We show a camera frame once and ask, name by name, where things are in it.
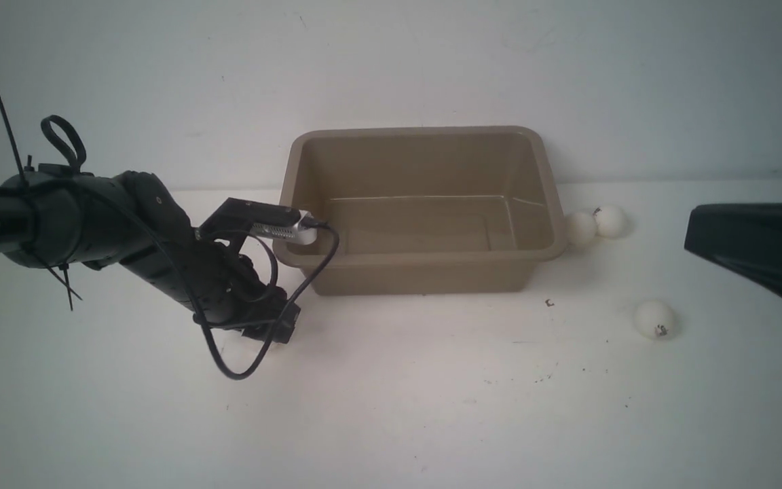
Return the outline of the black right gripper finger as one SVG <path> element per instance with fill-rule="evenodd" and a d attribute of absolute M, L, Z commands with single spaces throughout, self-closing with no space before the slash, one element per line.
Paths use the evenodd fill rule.
<path fill-rule="evenodd" d="M 782 298 L 782 203 L 699 205 L 684 249 Z"/>

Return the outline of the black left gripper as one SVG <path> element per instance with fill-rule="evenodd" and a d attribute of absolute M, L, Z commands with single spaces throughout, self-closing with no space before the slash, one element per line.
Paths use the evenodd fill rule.
<path fill-rule="evenodd" d="M 235 264 L 235 254 L 222 244 L 196 238 L 187 213 L 154 174 L 125 171 L 119 182 L 134 199 L 136 216 L 158 235 L 183 273 L 209 324 L 242 326 L 242 337 L 258 341 L 273 330 L 273 343 L 291 341 L 301 307 L 289 306 L 283 312 L 286 292 L 282 288 L 269 289 L 251 260 Z"/>

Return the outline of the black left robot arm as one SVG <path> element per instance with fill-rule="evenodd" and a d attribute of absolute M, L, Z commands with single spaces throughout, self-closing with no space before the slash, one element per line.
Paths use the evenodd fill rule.
<path fill-rule="evenodd" d="M 188 310 L 196 309 L 185 290 L 192 288 L 212 328 L 264 340 L 278 320 L 273 340 L 291 339 L 300 308 L 286 306 L 286 291 L 263 282 L 239 248 L 248 235 L 297 223 L 294 209 L 228 198 L 195 227 L 155 175 L 73 175 L 62 177 L 62 187 L 44 187 L 55 180 L 38 170 L 29 193 L 0 197 L 0 253 L 12 262 L 120 264 Z"/>

